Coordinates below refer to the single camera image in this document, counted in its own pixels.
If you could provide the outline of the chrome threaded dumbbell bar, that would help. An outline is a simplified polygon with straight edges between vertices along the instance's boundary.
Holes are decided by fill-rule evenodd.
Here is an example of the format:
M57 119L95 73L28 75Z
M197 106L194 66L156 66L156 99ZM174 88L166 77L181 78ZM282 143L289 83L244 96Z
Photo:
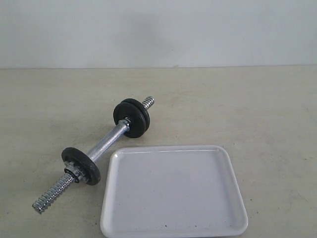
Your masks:
M148 112L149 108L155 103L155 99L152 96L147 96L141 103ZM126 121L120 121L115 124L115 127L91 148L86 155L96 164L96 161L102 157L106 150L123 136L128 129L128 122ZM81 182L86 184L87 181L88 177L85 175ZM64 171L64 175L32 204L33 209L39 214L44 213L73 183L75 183L73 176Z

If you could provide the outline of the black plate far bar end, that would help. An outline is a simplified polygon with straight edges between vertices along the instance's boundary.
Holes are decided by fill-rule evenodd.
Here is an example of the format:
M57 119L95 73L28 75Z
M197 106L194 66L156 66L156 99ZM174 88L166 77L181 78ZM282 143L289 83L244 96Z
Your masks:
M113 119L115 124L120 121L128 122L128 131L124 133L129 138L139 138L146 131L146 120L135 105L129 102L119 103L113 111Z

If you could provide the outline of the chrome spin lock collar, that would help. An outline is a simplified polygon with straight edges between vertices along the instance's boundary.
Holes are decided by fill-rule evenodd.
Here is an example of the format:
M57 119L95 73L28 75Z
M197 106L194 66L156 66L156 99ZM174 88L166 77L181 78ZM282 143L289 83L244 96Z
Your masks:
M64 171L73 176L75 183L80 183L85 176L85 173L83 172L83 170L74 162L65 163Z

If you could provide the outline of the black plate bar end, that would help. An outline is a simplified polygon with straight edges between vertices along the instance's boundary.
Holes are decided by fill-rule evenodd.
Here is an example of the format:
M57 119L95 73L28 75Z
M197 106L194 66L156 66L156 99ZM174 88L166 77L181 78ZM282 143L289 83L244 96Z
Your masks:
M96 185L101 180L101 174L96 164L82 151L74 147L67 147L61 153L64 162L74 162L88 177L86 184Z
M128 122L128 131L124 133L129 138L139 138L146 131L146 120L135 105L129 102L119 103L113 111L113 119L115 124L120 121Z

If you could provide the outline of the black plate near bar end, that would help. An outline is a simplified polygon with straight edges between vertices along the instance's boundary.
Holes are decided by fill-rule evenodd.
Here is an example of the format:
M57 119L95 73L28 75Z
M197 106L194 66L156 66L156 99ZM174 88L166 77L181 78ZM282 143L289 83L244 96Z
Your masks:
M74 147L67 147L61 153L64 162L74 162L88 177L86 184L96 185L101 180L101 174L96 164L82 151Z

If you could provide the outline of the black weight plate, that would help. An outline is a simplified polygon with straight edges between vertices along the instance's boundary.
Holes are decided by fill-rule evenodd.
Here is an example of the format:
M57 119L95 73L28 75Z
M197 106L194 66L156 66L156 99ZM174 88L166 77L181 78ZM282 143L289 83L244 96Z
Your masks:
M150 116L144 105L136 99L127 98L122 103L128 109L124 109L125 118L131 121L129 131L125 135L129 138L141 137L150 126Z

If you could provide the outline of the white plastic tray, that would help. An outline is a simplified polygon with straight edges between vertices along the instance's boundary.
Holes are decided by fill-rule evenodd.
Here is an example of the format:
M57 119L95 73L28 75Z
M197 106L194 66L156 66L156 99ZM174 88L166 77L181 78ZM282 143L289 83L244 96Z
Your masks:
M105 237L230 237L247 226L246 208L223 148L134 147L112 154L100 220Z

